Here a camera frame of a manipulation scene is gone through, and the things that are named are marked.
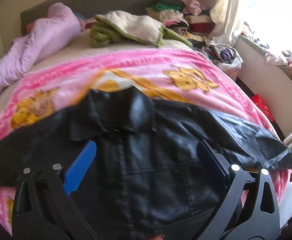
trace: silver pin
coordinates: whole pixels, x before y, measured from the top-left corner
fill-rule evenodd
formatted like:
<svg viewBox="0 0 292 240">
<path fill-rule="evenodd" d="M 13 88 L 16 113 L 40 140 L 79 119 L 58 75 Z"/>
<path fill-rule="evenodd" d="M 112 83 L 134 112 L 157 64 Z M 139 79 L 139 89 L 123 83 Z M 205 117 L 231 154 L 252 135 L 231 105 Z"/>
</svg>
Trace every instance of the silver pin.
<svg viewBox="0 0 292 240">
<path fill-rule="evenodd" d="M 30 172 L 30 168 L 25 168 L 24 170 L 23 170 L 23 174 L 28 174 Z"/>
<path fill-rule="evenodd" d="M 240 167 L 239 167 L 237 164 L 232 164 L 232 165 L 231 165 L 231 169 L 232 169 L 233 171 L 239 171 L 239 170 L 240 170 Z"/>
<path fill-rule="evenodd" d="M 261 169 L 261 172 L 262 172 L 265 176 L 268 175 L 268 170 L 267 170 L 267 169 Z"/>
<path fill-rule="evenodd" d="M 57 170 L 59 170 L 59 169 L 61 168 L 61 164 L 60 164 L 60 163 L 56 163 L 56 164 L 54 164 L 54 165 L 52 166 L 52 168 L 53 168 L 55 171 L 57 171 Z"/>
</svg>

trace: blue gripper pad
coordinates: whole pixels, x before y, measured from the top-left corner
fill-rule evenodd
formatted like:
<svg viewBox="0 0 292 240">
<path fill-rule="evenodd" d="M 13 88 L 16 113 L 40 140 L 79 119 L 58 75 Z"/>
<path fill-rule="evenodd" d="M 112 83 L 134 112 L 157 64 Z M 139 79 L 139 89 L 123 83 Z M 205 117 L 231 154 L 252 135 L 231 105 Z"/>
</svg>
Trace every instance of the blue gripper pad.
<svg viewBox="0 0 292 240">
<path fill-rule="evenodd" d="M 73 164 L 71 164 L 65 174 L 64 189 L 67 195 L 78 189 L 84 175 L 96 156 L 96 152 L 96 143 L 90 140 L 86 143 L 84 149 L 75 159 Z"/>
</svg>

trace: gray headboard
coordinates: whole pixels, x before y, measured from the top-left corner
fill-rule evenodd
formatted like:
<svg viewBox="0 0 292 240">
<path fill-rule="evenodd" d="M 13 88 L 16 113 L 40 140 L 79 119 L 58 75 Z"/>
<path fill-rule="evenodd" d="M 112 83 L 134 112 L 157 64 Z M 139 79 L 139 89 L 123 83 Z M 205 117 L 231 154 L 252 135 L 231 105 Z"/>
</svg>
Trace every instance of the gray headboard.
<svg viewBox="0 0 292 240">
<path fill-rule="evenodd" d="M 73 12 L 77 12 L 86 18 L 94 17 L 96 14 L 105 14 L 113 10 L 126 11 L 134 15 L 146 15 L 146 7 L 153 0 L 47 0 L 28 10 L 23 11 L 21 16 L 21 34 L 25 35 L 25 26 L 38 18 L 44 17 L 48 8 L 55 2 L 62 2 Z"/>
</svg>

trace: pink cloth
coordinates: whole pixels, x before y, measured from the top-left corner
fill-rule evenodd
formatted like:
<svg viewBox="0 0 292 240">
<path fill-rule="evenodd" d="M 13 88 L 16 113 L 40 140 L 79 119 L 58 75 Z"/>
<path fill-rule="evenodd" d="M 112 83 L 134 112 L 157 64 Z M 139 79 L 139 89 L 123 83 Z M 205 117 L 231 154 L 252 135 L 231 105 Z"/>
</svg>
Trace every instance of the pink cloth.
<svg viewBox="0 0 292 240">
<path fill-rule="evenodd" d="M 183 14 L 200 15 L 202 9 L 200 8 L 200 3 L 196 0 L 179 0 L 186 5 L 186 9 L 182 9 Z"/>
<path fill-rule="evenodd" d="M 218 84 L 218 87 L 206 92 L 199 87 L 181 89 L 168 75 L 169 71 L 179 71 L 181 68 L 200 70 L 207 79 Z M 233 114 L 276 134 L 255 104 L 204 55 L 180 49 L 143 49 L 85 57 L 27 74 L 19 82 L 6 108 L 0 114 L 0 140 L 13 131 L 11 118 L 19 101 L 32 96 L 35 91 L 58 87 L 58 92 L 53 98 L 57 111 L 71 105 L 77 98 L 78 91 L 90 84 L 91 78 L 96 79 L 96 87 L 93 86 L 96 89 L 109 80 L 123 80 L 118 83 L 119 87 L 135 85 L 142 91 L 149 86 L 153 91 L 159 91 L 160 98 L 176 100 L 174 95 L 178 95 L 178 101 Z M 271 173 L 278 202 L 283 197 L 290 175 L 291 170 Z M 5 192 L 6 188 L 0 188 L 0 222 L 10 232 L 11 225 L 5 222 L 9 221 L 6 218 L 9 215 L 6 206 L 9 201 Z"/>
<path fill-rule="evenodd" d="M 36 20 L 30 34 L 14 39 L 9 52 L 0 59 L 0 93 L 35 63 L 58 52 L 80 34 L 77 18 L 62 3 L 51 5 L 47 17 Z"/>
</svg>

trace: mattress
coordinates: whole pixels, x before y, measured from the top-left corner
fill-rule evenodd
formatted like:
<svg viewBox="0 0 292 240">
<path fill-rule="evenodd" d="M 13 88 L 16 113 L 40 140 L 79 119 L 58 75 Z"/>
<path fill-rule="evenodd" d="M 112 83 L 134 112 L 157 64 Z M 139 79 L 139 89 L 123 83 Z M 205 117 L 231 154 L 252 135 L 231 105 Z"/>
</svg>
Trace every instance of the mattress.
<svg viewBox="0 0 292 240">
<path fill-rule="evenodd" d="M 130 50 L 130 49 L 135 50 L 135 49 L 154 48 L 152 46 L 140 44 L 134 41 L 124 41 L 122 43 L 112 44 L 107 47 L 94 49 L 90 47 L 89 31 L 90 31 L 89 29 L 84 30 L 66 48 L 59 51 L 57 54 L 37 63 L 36 65 L 32 67 L 31 71 L 37 71 L 49 66 L 56 65 L 63 61 L 71 60 L 74 58 L 85 57 L 89 55 L 103 54 L 103 53 L 118 51 L 118 50 Z M 185 49 L 185 50 L 191 51 L 191 49 L 188 46 L 175 40 L 164 40 L 164 45 L 161 46 L 161 48 Z M 15 82 L 13 85 L 5 89 L 3 93 L 0 95 L 0 113 L 5 108 L 11 94 L 13 93 L 18 83 L 19 82 Z"/>
</svg>

